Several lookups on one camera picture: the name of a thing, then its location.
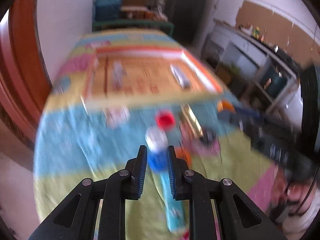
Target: white cap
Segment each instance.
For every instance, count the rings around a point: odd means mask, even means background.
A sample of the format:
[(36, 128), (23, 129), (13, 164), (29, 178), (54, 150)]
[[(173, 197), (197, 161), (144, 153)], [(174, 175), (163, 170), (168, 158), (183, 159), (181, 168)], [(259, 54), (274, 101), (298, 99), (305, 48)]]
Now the white cap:
[(164, 130), (157, 126), (152, 126), (147, 129), (146, 141), (151, 152), (159, 152), (168, 147), (168, 139)]

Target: white cloth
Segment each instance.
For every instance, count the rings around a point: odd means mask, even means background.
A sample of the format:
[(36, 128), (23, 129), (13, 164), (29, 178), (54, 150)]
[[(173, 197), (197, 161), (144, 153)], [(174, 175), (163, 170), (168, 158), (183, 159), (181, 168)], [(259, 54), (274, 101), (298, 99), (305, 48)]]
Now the white cloth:
[(300, 239), (308, 229), (320, 209), (320, 189), (317, 188), (313, 201), (302, 216), (287, 217), (282, 229), (288, 240)]

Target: white wall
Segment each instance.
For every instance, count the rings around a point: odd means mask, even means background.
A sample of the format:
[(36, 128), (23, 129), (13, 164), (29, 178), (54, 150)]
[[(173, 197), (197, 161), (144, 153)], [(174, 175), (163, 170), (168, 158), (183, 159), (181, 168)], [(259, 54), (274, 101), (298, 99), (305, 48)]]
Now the white wall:
[[(194, 46), (201, 50), (207, 34), (213, 29), (213, 19), (236, 25), (236, 16), (244, 0), (207, 0), (204, 15), (194, 39)], [(301, 0), (249, 0), (282, 15), (294, 24), (298, 25), (310, 37), (314, 38), (317, 28), (311, 13)], [(316, 42), (320, 44), (320, 30), (316, 32)]]
[(50, 80), (80, 37), (92, 30), (92, 0), (37, 0), (39, 42)]

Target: triangular cutout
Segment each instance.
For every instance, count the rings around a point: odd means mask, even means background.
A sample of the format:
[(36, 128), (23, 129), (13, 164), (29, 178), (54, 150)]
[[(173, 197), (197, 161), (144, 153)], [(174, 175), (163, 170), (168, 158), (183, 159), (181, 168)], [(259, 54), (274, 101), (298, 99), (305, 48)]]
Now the triangular cutout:
[(233, 195), (242, 226), (250, 228), (262, 222), (262, 219), (244, 202), (244, 200), (237, 194)]
[(59, 215), (54, 219), (53, 223), (69, 228), (72, 226), (73, 219), (76, 215), (76, 210), (80, 202), (81, 195), (77, 194), (69, 203), (66, 205)]

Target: orange object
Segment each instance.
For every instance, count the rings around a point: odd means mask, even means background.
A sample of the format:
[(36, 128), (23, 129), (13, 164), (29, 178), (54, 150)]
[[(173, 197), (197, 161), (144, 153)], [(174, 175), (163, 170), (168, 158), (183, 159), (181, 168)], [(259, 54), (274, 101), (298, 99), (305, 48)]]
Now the orange object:
[(235, 110), (235, 108), (233, 107), (233, 105), (232, 105), (228, 100), (225, 100), (225, 99), (222, 99), (222, 100), (217, 104), (217, 109), (218, 109), (218, 112), (222, 112), (222, 111), (224, 111), (224, 110), (227, 110), (227, 111), (236, 113), (236, 110)]
[(190, 168), (192, 164), (190, 153), (187, 152), (186, 149), (181, 147), (175, 147), (174, 151), (176, 152), (177, 158), (185, 160), (188, 164), (188, 167)]

